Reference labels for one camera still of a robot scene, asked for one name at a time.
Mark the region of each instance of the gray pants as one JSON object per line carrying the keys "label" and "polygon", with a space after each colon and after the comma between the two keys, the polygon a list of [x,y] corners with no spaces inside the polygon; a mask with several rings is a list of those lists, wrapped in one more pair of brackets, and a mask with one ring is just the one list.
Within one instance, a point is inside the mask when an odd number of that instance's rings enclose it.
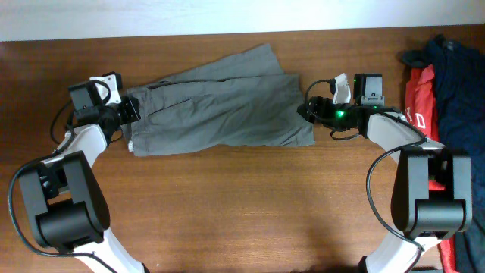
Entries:
{"label": "gray pants", "polygon": [[142,119],[123,127],[136,156],[229,146],[307,146],[313,124],[296,113],[297,75],[285,75],[269,45],[127,93]]}

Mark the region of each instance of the garment pocket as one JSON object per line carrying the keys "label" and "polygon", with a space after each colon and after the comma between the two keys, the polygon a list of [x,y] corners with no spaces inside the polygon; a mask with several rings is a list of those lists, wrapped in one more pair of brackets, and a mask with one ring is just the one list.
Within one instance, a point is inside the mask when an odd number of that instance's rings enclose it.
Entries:
{"label": "garment pocket", "polygon": [[182,99],[179,102],[154,111],[147,118],[150,124],[173,125],[177,122],[183,122],[183,119],[189,118],[193,113],[193,106],[192,98]]}

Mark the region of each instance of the pile of clothes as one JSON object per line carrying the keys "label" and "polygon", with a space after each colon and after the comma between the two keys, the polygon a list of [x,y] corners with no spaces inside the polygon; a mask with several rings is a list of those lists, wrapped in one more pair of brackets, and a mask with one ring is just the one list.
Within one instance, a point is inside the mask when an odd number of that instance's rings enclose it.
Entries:
{"label": "pile of clothes", "polygon": [[[421,51],[406,52],[408,121],[471,157],[473,221],[440,245],[445,272],[485,272],[485,56],[437,36]],[[440,185],[430,184],[431,189]]]}
{"label": "pile of clothes", "polygon": [[136,156],[229,146],[307,146],[313,124],[296,109],[299,77],[285,74],[269,45],[127,90],[140,121],[123,126]]}

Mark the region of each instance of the wooden table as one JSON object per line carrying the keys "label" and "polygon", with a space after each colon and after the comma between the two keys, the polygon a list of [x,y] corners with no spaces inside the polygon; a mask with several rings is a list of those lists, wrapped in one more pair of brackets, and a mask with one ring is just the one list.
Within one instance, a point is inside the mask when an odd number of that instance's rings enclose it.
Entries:
{"label": "wooden table", "polygon": [[[421,49],[438,33],[485,49],[483,25],[0,43],[0,271],[87,271],[75,259],[29,252],[6,206],[14,170],[55,147],[48,128],[69,99],[69,85],[117,71],[125,87],[138,86],[269,42],[285,72],[300,75],[302,89],[342,72],[382,73],[386,103],[402,107],[408,75],[399,53]],[[327,89],[317,93],[330,96]],[[365,175],[382,150],[363,138],[332,141],[329,132],[316,127],[310,147],[216,146],[148,158],[135,158],[120,141],[93,171],[113,232],[152,272],[343,270],[386,233],[365,195]],[[387,221],[395,173],[388,158],[373,177]],[[14,198],[32,239],[19,189]],[[435,249],[419,265],[439,268],[438,256]]]}

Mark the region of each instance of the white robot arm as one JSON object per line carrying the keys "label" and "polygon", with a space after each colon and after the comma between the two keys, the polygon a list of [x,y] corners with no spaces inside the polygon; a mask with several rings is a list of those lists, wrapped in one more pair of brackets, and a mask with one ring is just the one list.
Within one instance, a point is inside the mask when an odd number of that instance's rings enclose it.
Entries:
{"label": "white robot arm", "polygon": [[[330,84],[333,100],[320,96],[308,100],[311,88],[322,82]],[[389,233],[372,254],[363,257],[358,271],[408,272],[422,254],[455,232],[465,231],[471,223],[470,157],[428,139],[409,125],[402,113],[386,108],[380,74],[356,74],[354,100],[355,104],[349,104],[350,88],[342,74],[310,85],[298,113],[309,122],[319,121],[331,128],[332,137],[336,131],[357,128],[360,135],[386,151],[369,169],[367,190],[374,214]],[[398,163],[391,199],[397,229],[379,216],[370,190],[375,165],[388,155]],[[429,191],[429,180],[440,182],[445,190]]]}
{"label": "white robot arm", "polygon": [[[121,87],[120,75],[114,72],[69,87],[78,125],[70,127],[54,154],[31,164],[18,178],[36,242],[60,254],[34,252],[72,256],[94,272],[146,273],[113,235],[108,205],[91,170],[120,125],[140,119],[137,101],[120,97]],[[70,199],[47,202],[68,191]],[[24,240],[13,209],[11,217]]]}

